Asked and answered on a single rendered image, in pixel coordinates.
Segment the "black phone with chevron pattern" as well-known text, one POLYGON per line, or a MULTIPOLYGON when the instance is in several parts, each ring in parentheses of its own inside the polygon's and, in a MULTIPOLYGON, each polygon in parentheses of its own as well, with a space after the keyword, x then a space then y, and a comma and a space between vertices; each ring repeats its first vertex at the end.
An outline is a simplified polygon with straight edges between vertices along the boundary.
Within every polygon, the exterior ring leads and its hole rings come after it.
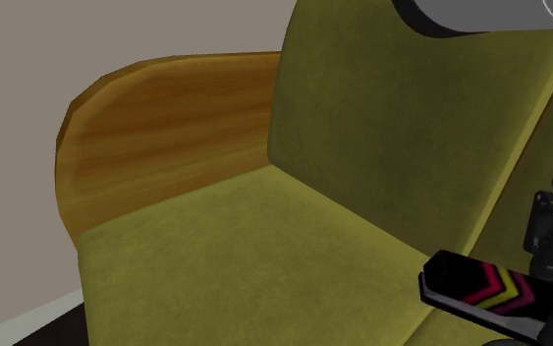
POLYGON ((440 250, 418 275, 420 299, 530 346, 553 313, 553 283, 440 250))

